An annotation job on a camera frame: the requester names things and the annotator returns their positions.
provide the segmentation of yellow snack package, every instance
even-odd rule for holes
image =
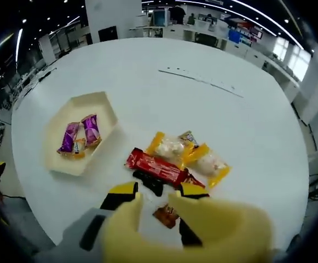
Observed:
[[[72,149],[72,156],[75,159],[81,159],[85,157],[85,145],[86,145],[86,139],[77,139],[73,143],[73,149]]]
[[[197,172],[208,177],[209,188],[215,187],[231,170],[231,167],[206,144],[196,148],[184,162],[192,164]]]
[[[180,170],[184,170],[186,167],[184,160],[188,159],[193,148],[194,144],[192,142],[186,142],[178,137],[168,136],[159,131],[145,153],[161,157],[167,162],[176,165]]]

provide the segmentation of cardboard tray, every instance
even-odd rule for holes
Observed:
[[[102,138],[101,143],[92,149],[86,149],[83,159],[62,156],[56,152],[60,148],[66,127],[71,122],[81,121],[90,114],[97,114],[97,124]],[[118,119],[105,92],[96,92],[71,98],[49,121],[45,129],[44,163],[48,170],[81,176],[88,164],[109,137]],[[83,125],[80,126],[77,139],[85,138]]]

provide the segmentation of window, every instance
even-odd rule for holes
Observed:
[[[288,63],[288,67],[294,72],[300,81],[305,77],[308,65],[310,64],[311,54],[294,46],[293,52]]]
[[[281,38],[281,37],[277,38],[274,45],[273,53],[278,56],[280,61],[284,61],[288,46],[289,46],[288,40],[285,40],[284,38]]]

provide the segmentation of white round table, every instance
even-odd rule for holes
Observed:
[[[54,67],[13,112],[11,131],[27,201],[54,243],[88,209],[99,207],[110,188],[133,180],[123,164],[134,147],[145,149],[157,131],[180,135],[191,130],[198,142],[219,153],[233,168],[211,197],[264,209],[274,225],[275,248],[286,249],[300,231],[308,195],[307,153],[296,116],[271,75],[218,49],[155,38],[93,44]],[[168,67],[223,81],[244,98],[158,71]],[[74,177],[45,169],[45,125],[69,98],[100,91],[107,92],[117,114],[121,139],[92,174]],[[140,191],[145,196],[140,231],[152,241],[179,247],[178,226],[169,230],[152,217],[171,187],[161,198],[144,186]]]

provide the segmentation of purple candy wrapper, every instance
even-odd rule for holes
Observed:
[[[97,115],[91,114],[81,121],[86,133],[86,147],[91,147],[101,142],[99,129],[97,125]]]
[[[67,125],[61,147],[57,150],[58,153],[61,155],[72,153],[73,142],[76,139],[79,125],[78,122],[72,122]]]

